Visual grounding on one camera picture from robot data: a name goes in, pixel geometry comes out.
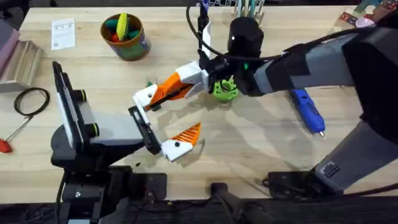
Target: green 3d printed part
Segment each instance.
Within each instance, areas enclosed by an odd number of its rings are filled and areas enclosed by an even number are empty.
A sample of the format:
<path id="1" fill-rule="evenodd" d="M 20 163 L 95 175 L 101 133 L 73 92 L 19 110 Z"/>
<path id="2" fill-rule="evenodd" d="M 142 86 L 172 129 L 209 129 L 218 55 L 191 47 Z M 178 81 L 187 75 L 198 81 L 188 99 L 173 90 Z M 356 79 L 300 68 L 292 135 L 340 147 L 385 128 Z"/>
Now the green 3d printed part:
<path id="1" fill-rule="evenodd" d="M 234 83 L 233 78 L 229 80 L 222 80 L 214 84 L 213 95 L 220 101 L 230 102 L 238 95 L 238 89 Z"/>

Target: wooden table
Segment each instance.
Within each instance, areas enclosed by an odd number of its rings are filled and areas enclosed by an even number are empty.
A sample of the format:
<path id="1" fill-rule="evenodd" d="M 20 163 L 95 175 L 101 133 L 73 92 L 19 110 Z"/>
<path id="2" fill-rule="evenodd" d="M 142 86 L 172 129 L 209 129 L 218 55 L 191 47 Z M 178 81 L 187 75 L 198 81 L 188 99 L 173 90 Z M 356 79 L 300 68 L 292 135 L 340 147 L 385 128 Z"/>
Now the wooden table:
<path id="1" fill-rule="evenodd" d="M 287 47 L 326 34 L 345 7 L 266 7 L 263 55 L 278 54 Z M 100 25 L 109 16 L 128 12 L 138 16 L 152 42 L 150 54 L 137 62 L 125 62 L 106 45 Z M 192 9 L 195 22 L 198 11 Z M 73 17 L 76 47 L 50 49 L 51 21 Z M 226 51 L 232 9 L 212 8 L 212 46 Z M 44 50 L 35 86 L 49 90 L 49 107 L 37 115 L 11 142 L 14 152 L 0 154 L 0 203 L 53 202 L 62 170 L 51 165 L 50 139 L 62 123 L 56 107 L 51 62 L 61 63 L 76 89 L 85 89 L 91 106 L 105 113 L 125 113 L 132 95 L 146 82 L 164 81 L 174 70 L 197 60 L 197 41 L 188 28 L 185 8 L 33 8 L 22 27 L 21 39 L 33 40 Z M 212 182 L 226 182 L 240 197 L 268 197 L 256 184 L 273 170 L 308 170 L 322 160 L 356 125 L 361 114 L 353 88 L 308 89 L 326 119 L 326 135 L 307 133 L 285 93 L 260 98 L 240 96 L 230 106 L 219 104 L 207 93 L 188 100 L 166 102 L 161 111 L 149 113 L 162 139 L 202 122 L 200 143 L 175 163 L 141 149 L 118 162 L 137 172 L 168 174 L 168 199 L 206 198 Z M 5 137 L 24 120 L 12 108 L 17 93 L 0 95 L 0 136 Z M 32 96 L 26 108 L 36 105 Z M 354 184 L 349 192 L 397 182 L 398 163 L 393 162 Z"/>

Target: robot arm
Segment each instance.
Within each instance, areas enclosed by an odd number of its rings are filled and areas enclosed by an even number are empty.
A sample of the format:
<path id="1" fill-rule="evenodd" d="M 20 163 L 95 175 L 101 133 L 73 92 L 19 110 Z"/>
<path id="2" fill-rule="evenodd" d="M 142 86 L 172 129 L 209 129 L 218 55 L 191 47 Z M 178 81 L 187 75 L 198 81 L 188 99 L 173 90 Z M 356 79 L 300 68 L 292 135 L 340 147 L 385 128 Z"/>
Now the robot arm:
<path id="1" fill-rule="evenodd" d="M 396 95 L 398 82 L 397 21 L 394 11 L 372 30 L 345 35 L 310 50 L 297 45 L 252 75 L 235 79 L 238 88 L 250 96 L 311 86 L 355 86 L 363 108 L 358 125 L 312 170 L 269 173 L 273 197 L 339 195 L 398 158 L 394 131 L 398 119 L 389 101 Z M 292 192 L 286 185 L 303 191 Z"/>

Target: pencil cup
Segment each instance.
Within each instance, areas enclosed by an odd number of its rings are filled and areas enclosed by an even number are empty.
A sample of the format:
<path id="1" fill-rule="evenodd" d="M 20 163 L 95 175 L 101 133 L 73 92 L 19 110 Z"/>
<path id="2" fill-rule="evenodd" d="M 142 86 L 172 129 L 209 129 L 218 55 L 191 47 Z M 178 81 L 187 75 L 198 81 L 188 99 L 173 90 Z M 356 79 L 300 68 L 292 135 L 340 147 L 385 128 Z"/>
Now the pencil cup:
<path id="1" fill-rule="evenodd" d="M 141 21 L 133 15 L 128 14 L 129 26 L 138 30 L 138 35 L 124 42 L 114 42 L 112 36 L 113 30 L 106 26 L 107 21 L 118 20 L 119 14 L 107 18 L 101 25 L 101 36 L 105 42 L 115 51 L 123 60 L 134 61 L 145 57 L 150 50 L 150 42 L 144 33 L 144 26 Z"/>

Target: paper card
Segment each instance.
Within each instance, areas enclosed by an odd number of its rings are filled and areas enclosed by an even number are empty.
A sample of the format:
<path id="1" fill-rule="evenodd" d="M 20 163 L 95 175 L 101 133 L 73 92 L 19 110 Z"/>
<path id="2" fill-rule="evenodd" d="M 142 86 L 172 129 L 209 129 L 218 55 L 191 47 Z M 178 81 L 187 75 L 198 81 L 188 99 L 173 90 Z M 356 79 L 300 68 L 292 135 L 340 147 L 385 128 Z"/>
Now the paper card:
<path id="1" fill-rule="evenodd" d="M 62 19 L 51 23 L 51 50 L 76 46 L 75 20 Z"/>

